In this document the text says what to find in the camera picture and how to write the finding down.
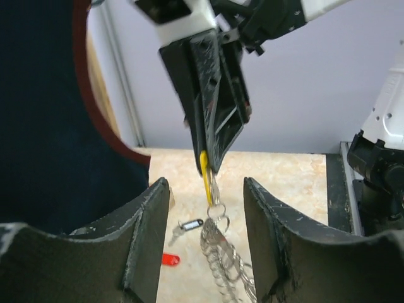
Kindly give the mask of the yellow key tag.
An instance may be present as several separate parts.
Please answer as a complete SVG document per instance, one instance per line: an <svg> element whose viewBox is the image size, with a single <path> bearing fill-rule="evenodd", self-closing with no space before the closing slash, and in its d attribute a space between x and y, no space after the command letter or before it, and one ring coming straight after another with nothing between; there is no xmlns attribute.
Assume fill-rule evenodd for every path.
<svg viewBox="0 0 404 303"><path fill-rule="evenodd" d="M202 151L199 155L199 162L200 162L200 167L201 167L201 175L203 178L204 186L205 186L205 193L206 193L206 198L208 201L208 205L212 206L212 197L211 197L211 191L210 191L210 166L208 163L208 155L206 151Z"/></svg>

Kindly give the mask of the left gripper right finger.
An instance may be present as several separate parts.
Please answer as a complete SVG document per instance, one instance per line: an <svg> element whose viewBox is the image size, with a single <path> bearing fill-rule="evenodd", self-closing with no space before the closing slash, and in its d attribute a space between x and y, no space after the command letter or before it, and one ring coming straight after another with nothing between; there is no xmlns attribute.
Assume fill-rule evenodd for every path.
<svg viewBox="0 0 404 303"><path fill-rule="evenodd" d="M250 177L244 211L259 302L378 302L363 237L319 223Z"/></svg>

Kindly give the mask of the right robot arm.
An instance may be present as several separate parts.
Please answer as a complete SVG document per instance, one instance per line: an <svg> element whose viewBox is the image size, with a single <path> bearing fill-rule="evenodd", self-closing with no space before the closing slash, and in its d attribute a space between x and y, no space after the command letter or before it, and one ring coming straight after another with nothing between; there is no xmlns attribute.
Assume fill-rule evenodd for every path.
<svg viewBox="0 0 404 303"><path fill-rule="evenodd" d="M243 151L225 159L221 203L211 214L242 220L242 180L250 175L328 223L326 157L370 112L402 37L402 1L351 1L274 41L264 58L248 60L255 114Z"/></svg>

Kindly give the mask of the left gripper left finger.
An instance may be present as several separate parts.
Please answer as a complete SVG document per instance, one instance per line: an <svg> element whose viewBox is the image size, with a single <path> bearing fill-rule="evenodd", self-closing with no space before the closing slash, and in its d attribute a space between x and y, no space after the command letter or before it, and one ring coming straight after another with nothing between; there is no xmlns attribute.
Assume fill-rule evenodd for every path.
<svg viewBox="0 0 404 303"><path fill-rule="evenodd" d="M164 177L112 213L73 231L90 266L84 302L155 302L169 212Z"/></svg>

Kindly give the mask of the black key tag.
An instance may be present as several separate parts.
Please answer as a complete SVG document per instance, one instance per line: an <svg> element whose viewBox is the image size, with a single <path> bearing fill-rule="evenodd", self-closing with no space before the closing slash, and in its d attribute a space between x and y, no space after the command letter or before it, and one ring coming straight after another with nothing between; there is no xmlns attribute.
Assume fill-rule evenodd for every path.
<svg viewBox="0 0 404 303"><path fill-rule="evenodd" d="M179 227L182 231L188 232L190 230L194 230L194 229L202 227L203 224L204 224L203 219L197 218L197 219L190 220L190 221L187 221L184 223L179 222Z"/></svg>

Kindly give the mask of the silver key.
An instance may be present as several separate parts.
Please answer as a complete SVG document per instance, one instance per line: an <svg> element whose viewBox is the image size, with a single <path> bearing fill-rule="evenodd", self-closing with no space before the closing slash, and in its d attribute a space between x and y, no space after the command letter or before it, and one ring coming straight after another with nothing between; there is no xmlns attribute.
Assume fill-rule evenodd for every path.
<svg viewBox="0 0 404 303"><path fill-rule="evenodd" d="M184 229L181 226L177 226L176 228L173 229L172 231L172 237L168 242L168 246L172 247L175 243L175 241L184 234Z"/></svg>

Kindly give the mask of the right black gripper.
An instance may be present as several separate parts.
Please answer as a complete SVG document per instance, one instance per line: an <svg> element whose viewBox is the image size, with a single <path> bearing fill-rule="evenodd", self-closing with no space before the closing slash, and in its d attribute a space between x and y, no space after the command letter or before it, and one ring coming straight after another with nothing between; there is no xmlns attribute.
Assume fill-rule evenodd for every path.
<svg viewBox="0 0 404 303"><path fill-rule="evenodd" d="M203 150L210 169L218 172L249 122L251 105L241 69L242 53L237 32L221 28L159 50L191 132L198 172Z"/></svg>

